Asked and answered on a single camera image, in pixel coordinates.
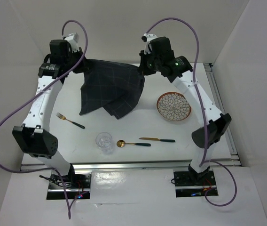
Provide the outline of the dark grey checked cloth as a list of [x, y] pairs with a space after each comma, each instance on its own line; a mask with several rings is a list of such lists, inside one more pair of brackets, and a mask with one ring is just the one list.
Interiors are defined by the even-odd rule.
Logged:
[[118, 120], [129, 114], [137, 106], [144, 88], [145, 78], [138, 67], [96, 59], [88, 62], [92, 67], [84, 72], [79, 114], [100, 108]]

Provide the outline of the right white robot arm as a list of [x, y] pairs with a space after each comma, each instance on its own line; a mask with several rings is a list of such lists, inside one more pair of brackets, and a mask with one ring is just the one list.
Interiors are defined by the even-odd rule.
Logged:
[[159, 72], [166, 77], [184, 95], [200, 124], [200, 128], [191, 134], [197, 149], [188, 166], [190, 183], [198, 185], [209, 171], [215, 144], [226, 132], [232, 118], [209, 98], [188, 60], [184, 56], [175, 57], [167, 37], [146, 33], [141, 39], [145, 42], [145, 48], [139, 53], [140, 73], [152, 75]]

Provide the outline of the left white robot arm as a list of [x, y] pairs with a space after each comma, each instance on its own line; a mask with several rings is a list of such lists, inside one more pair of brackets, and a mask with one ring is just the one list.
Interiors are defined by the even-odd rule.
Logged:
[[79, 35], [71, 33], [61, 40], [52, 40], [48, 54], [38, 72], [37, 98], [21, 126], [15, 126], [12, 134], [21, 150], [60, 174], [59, 182], [66, 188], [76, 182], [74, 167], [58, 151], [58, 139], [50, 130], [50, 119], [66, 74], [78, 65], [83, 52], [78, 47]]

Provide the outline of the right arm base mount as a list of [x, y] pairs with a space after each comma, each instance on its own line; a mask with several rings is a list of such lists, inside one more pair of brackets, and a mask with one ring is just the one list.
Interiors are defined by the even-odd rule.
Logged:
[[210, 170], [203, 178], [193, 180], [188, 171], [174, 171], [171, 183], [175, 186], [176, 198], [218, 196], [215, 175]]

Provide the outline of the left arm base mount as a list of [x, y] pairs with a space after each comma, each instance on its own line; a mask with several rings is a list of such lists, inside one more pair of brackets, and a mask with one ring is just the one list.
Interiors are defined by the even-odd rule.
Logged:
[[[90, 199], [91, 176], [91, 173], [76, 174], [73, 182], [64, 180], [69, 200], [73, 200], [75, 197], [79, 200]], [[51, 174], [49, 177], [39, 175], [39, 177], [48, 182], [47, 200], [65, 199], [63, 184], [57, 175]]]

